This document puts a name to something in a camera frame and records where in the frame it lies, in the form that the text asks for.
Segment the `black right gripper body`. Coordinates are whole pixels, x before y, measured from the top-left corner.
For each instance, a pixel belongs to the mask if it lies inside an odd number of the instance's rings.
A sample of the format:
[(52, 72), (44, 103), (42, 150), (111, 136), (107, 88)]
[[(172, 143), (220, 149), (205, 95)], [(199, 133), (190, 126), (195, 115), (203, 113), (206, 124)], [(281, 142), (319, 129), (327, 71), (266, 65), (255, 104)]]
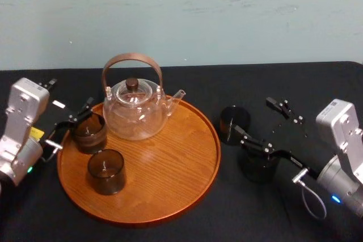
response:
[(274, 157), (284, 158), (300, 169), (308, 169), (308, 175), (314, 180), (334, 156), (332, 148), (299, 121), (278, 124), (272, 130), (272, 146)]

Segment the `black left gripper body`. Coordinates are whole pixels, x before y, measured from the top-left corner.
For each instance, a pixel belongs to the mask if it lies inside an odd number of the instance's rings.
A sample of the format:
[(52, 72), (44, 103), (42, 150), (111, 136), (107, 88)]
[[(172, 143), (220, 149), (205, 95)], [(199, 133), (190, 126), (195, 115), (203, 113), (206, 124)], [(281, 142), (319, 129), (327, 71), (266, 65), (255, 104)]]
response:
[(43, 151), (49, 151), (52, 147), (46, 141), (63, 144), (65, 135), (74, 125), (74, 117), (74, 111), (67, 106), (60, 107), (60, 103), (54, 100), (32, 125), (31, 136), (38, 141)]

